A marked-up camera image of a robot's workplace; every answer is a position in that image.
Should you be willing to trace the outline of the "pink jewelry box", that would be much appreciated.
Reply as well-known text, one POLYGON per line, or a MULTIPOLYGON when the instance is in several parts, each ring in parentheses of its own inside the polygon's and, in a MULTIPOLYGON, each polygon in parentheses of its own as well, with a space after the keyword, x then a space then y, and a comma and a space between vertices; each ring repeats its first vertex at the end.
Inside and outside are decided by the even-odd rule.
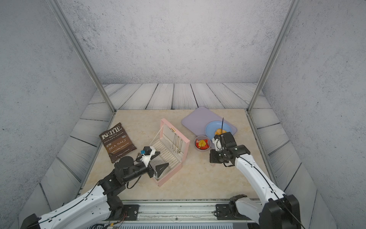
POLYGON ((150 165, 154 168, 163 163, 169 163, 169 167, 165 169, 159 178, 155 178, 156 184, 160 187, 172 178, 182 167, 186 160, 190 140, 183 135, 176 127, 174 127, 166 119, 161 120, 160 130, 152 140, 150 146, 156 151, 160 151, 160 155, 150 161, 150 165))

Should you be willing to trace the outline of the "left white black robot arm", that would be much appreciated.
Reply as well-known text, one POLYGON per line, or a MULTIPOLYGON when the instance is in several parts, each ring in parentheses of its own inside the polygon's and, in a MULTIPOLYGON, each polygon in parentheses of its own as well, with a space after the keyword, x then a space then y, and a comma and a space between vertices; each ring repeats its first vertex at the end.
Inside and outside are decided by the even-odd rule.
POLYGON ((103 220, 125 220, 131 212, 119 194, 128 188, 130 181, 142 175, 160 177, 169 163, 153 167, 150 161, 160 155, 153 151, 137 159, 120 158, 114 169, 85 194, 64 206, 42 216, 32 214, 22 222, 23 229, 84 229, 103 220))

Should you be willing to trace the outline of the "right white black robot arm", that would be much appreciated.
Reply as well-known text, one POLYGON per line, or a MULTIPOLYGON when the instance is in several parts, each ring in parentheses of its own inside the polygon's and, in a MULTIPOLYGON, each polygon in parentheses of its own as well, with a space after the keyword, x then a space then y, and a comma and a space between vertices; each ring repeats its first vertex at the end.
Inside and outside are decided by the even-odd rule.
POLYGON ((215 139, 210 151, 210 163, 231 163, 238 169, 259 197, 257 203, 246 195, 230 198, 228 216, 234 219, 249 218, 261 229, 302 229, 300 204, 294 195, 285 194, 257 165, 244 145, 222 138, 215 139))

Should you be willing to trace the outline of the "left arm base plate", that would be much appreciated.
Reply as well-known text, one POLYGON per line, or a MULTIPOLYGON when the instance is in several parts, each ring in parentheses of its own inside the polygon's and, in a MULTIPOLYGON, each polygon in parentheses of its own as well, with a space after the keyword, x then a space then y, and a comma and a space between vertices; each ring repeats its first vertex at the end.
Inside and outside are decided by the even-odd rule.
POLYGON ((106 221, 136 221, 140 205, 124 205, 121 208, 113 210, 106 221))

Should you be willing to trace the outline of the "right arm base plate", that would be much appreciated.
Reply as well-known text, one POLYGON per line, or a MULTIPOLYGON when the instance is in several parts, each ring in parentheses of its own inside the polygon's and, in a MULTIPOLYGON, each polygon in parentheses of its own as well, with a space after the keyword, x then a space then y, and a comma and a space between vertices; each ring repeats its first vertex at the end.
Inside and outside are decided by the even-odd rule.
POLYGON ((229 204, 216 204, 213 214, 217 220, 250 220, 248 217, 235 212, 229 204))

